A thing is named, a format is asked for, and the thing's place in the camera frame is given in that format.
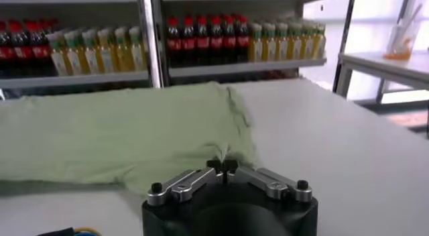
red label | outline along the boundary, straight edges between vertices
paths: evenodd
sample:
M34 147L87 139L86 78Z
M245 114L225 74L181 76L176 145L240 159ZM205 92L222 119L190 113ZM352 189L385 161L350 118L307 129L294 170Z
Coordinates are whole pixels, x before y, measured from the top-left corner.
M210 45L210 38L197 38L196 39L196 46L198 48L208 48Z
M0 60L8 60L15 57L16 57L16 54L15 54L15 51L13 51L13 48L6 48L6 47L0 48Z
M222 48L223 39L222 38L211 38L210 47L212 48Z
M168 40L168 48L171 50L181 50L182 49L182 43L180 40Z
M18 58L26 59L26 58L33 58L33 50L30 47L19 47L15 48L16 56Z
M235 37L227 37L223 40L223 46L227 48L235 48Z
M249 37L248 36L239 36L237 38L237 44L239 47L248 47L249 46Z
M36 58L46 58L51 54L49 46L33 47L33 53Z
M182 40L183 49L190 50L195 48L195 38Z

black screw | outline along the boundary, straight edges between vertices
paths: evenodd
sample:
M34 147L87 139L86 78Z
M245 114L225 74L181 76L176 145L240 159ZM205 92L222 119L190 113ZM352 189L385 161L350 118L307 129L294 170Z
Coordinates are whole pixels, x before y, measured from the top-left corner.
M300 190L307 190L308 182L306 180L299 180L297 183L297 188Z
M160 193L162 191L162 184L159 182L152 183L151 190L153 193Z

light green cloth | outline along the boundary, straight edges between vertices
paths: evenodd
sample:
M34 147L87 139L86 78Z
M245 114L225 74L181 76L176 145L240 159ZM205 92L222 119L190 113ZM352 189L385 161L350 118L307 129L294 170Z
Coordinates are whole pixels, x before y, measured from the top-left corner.
M215 83L0 105L0 180L123 182L144 194L225 154L255 157L242 100Z

table leg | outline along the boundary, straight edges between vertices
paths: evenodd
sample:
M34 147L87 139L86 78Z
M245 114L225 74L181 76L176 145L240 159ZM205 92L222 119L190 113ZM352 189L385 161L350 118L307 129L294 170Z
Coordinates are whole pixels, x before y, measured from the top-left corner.
M349 91L351 73L351 69L347 68L344 64L341 65L336 93L344 98L347 98L347 93Z

white table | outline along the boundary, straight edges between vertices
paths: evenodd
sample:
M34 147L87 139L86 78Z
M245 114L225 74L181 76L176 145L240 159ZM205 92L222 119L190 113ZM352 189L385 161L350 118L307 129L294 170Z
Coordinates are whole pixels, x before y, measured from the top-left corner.
M429 53L413 53L410 60L385 60L379 52L339 54L342 63L336 93L347 96L353 70L429 90Z
M233 86L253 118L263 166L310 181L320 202L319 235L428 234L426 140L306 80ZM3 195L1 234L88 225L106 236L141 236L140 203L106 188Z

